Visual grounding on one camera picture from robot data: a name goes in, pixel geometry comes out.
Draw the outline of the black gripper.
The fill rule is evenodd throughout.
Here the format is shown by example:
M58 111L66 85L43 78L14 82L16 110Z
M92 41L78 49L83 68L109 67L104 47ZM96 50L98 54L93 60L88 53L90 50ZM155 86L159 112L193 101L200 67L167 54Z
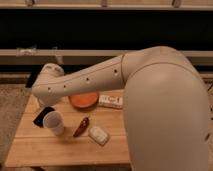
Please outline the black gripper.
M33 123L38 127L43 127L43 119L49 113L54 111L53 107L45 107L33 120Z

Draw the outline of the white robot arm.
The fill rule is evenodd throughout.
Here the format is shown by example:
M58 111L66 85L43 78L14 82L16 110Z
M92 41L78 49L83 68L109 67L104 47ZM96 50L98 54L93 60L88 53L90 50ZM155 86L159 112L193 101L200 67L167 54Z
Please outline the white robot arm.
M210 101L180 51L156 46L66 75L48 63L32 86L44 106L60 98L121 89L132 171L208 171Z

